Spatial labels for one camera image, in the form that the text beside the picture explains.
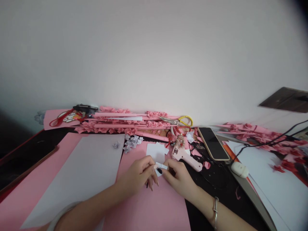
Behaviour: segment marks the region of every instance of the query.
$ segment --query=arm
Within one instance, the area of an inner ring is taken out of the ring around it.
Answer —
[[[168,166],[168,169],[172,168],[175,172],[175,176],[173,176],[169,171],[162,169],[166,180],[177,191],[177,193],[199,209],[211,225],[214,226],[215,213],[213,207],[215,198],[193,182],[184,163],[168,159],[165,161],[164,165]],[[220,202],[217,204],[217,211],[217,230],[255,230]]]
[[[153,181],[158,184],[151,156],[136,160],[128,171],[114,185],[81,202],[61,217],[55,231],[93,230],[106,215],[108,209],[136,194],[148,181],[152,188]],[[49,224],[38,231],[46,231]]]

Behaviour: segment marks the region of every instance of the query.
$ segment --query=white wall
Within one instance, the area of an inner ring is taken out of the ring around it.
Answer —
[[[298,14],[283,0],[1,0],[0,110],[33,132],[37,111],[77,103],[282,132],[307,114],[257,105],[308,90]]]

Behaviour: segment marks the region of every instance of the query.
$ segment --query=cable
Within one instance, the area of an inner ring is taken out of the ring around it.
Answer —
[[[195,145],[196,145],[197,143],[191,143],[190,145],[191,146],[193,146],[193,149],[192,150],[190,150],[190,153],[191,153],[191,155],[193,155],[193,153],[192,153],[192,151],[194,150],[194,149],[196,149],[196,147],[195,147]],[[230,182],[230,173],[229,173],[229,171],[225,168],[225,166],[223,165],[223,164],[221,164],[221,163],[219,163],[219,162],[216,162],[215,160],[212,160],[212,159],[210,159],[210,158],[208,158],[207,156],[205,156],[205,155],[202,155],[202,157],[203,158],[206,158],[208,161],[210,161],[210,162],[214,162],[218,167],[221,167],[221,168],[223,168],[223,170],[224,170],[224,172],[225,172],[225,175],[227,176],[226,178],[226,184],[225,184],[225,186],[223,186],[223,187],[218,187],[217,185],[214,185],[214,184],[212,184],[201,172],[200,172],[200,175],[212,186],[212,187],[214,187],[214,188],[216,188],[216,189],[219,189],[219,190],[223,190],[223,189],[226,189],[228,186],[229,186],[229,182]]]
[[[248,148],[248,147],[260,147],[260,146],[263,146],[263,145],[268,145],[268,144],[274,142],[275,140],[278,140],[279,138],[283,137],[285,134],[287,134],[289,131],[291,131],[293,128],[295,128],[297,125],[303,124],[303,123],[305,123],[305,122],[307,122],[307,121],[308,121],[308,120],[305,120],[305,121],[303,121],[303,122],[300,122],[300,123],[298,123],[298,124],[293,125],[293,127],[291,127],[289,130],[287,130],[285,133],[282,133],[280,136],[276,137],[275,139],[272,139],[271,141],[269,141],[269,142],[267,142],[267,143],[258,144],[258,145],[252,145],[252,146],[250,146],[250,145],[248,145],[248,144],[244,144],[245,147],[242,147],[242,149],[239,151],[239,153],[235,156],[235,158],[234,158],[228,165],[232,164],[232,163],[237,159],[237,157],[241,154],[241,152],[242,152],[245,148]],[[302,132],[303,130],[305,130],[305,129],[302,129],[302,130],[300,130],[299,132],[296,132],[296,133],[294,133],[294,134],[292,134],[292,135],[295,135],[295,134],[297,134],[297,133],[300,133],[300,132]]]

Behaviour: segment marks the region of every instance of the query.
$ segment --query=hand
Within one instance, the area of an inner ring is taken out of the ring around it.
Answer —
[[[168,159],[164,165],[168,166],[168,170],[161,169],[165,179],[178,194],[191,202],[198,192],[198,186],[190,177],[184,163]],[[170,173],[172,170],[175,172],[175,176]]]
[[[126,197],[136,194],[146,182],[153,191],[153,181],[158,185],[158,178],[154,170],[155,162],[151,156],[135,160],[127,172],[116,182],[119,190]]]

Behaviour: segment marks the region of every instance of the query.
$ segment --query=person's left hand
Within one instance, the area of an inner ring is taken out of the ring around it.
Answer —
[[[153,191],[153,181],[158,185],[154,165],[155,162],[151,156],[135,160],[127,172],[116,182],[116,185],[125,192],[127,197],[136,194],[147,182]]]

